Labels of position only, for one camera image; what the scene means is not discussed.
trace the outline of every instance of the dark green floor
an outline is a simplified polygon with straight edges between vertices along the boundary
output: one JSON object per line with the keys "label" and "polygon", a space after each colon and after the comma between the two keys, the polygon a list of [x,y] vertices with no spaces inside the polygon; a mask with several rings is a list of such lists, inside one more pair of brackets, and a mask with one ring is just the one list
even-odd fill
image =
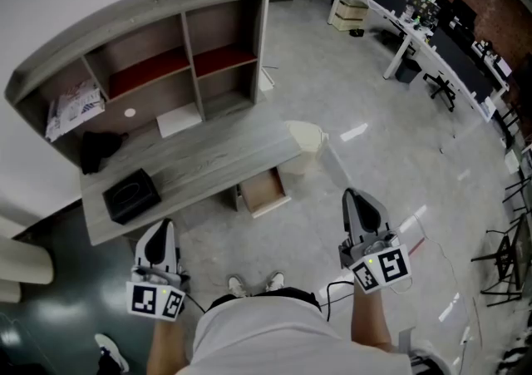
{"label": "dark green floor", "polygon": [[153,321],[126,312],[129,241],[91,246],[80,205],[41,222],[25,240],[50,251],[56,277],[49,285],[23,285],[19,304],[0,303],[0,348],[12,362],[40,363],[49,374],[93,374],[94,334],[105,333],[131,373],[144,374]]}

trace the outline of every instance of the foot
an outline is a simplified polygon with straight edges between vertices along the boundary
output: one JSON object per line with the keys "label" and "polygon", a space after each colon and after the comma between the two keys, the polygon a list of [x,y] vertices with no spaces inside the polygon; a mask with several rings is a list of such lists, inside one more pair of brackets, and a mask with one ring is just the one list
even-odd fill
{"label": "foot", "polygon": [[244,287],[244,283],[236,275],[233,275],[229,278],[229,292],[237,299],[250,296],[249,292],[246,291],[246,288]]}
{"label": "foot", "polygon": [[118,350],[118,346],[114,343],[112,339],[101,333],[97,333],[94,336],[94,339],[96,340],[98,347],[100,347],[101,353],[109,353],[112,359],[116,363],[118,363],[118,366],[120,366],[121,369],[121,373],[128,373],[130,371],[130,365],[121,356],[120,351]]}
{"label": "foot", "polygon": [[273,292],[284,288],[283,272],[275,272],[266,284],[266,292]]}

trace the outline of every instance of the white trash bin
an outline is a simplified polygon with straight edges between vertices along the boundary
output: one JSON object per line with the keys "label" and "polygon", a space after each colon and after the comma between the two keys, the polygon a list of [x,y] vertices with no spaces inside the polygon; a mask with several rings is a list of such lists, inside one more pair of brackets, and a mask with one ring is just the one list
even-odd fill
{"label": "white trash bin", "polygon": [[286,121],[285,124],[299,144],[301,155],[281,164],[279,170],[287,174],[303,175],[327,144],[328,134],[309,122]]}
{"label": "white trash bin", "polygon": [[20,303],[20,283],[0,279],[0,303]]}
{"label": "white trash bin", "polygon": [[40,246],[0,237],[0,279],[49,284],[53,281],[50,254]]}

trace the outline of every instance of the white wall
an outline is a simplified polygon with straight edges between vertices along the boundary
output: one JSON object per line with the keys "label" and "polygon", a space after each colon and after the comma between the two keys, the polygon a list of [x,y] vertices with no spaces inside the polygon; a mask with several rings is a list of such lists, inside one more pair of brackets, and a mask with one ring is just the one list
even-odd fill
{"label": "white wall", "polygon": [[[42,44],[116,1],[0,0],[0,90],[13,69]],[[0,97],[0,235],[13,236],[17,225],[28,227],[80,195],[78,169]]]}

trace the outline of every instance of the open drawer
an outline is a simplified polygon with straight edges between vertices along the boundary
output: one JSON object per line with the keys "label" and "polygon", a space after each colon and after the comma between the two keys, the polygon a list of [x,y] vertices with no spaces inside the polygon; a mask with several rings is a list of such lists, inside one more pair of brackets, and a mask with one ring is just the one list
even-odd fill
{"label": "open drawer", "polygon": [[284,191],[277,168],[261,172],[243,181],[239,184],[239,188],[253,218],[266,214],[291,199]]}

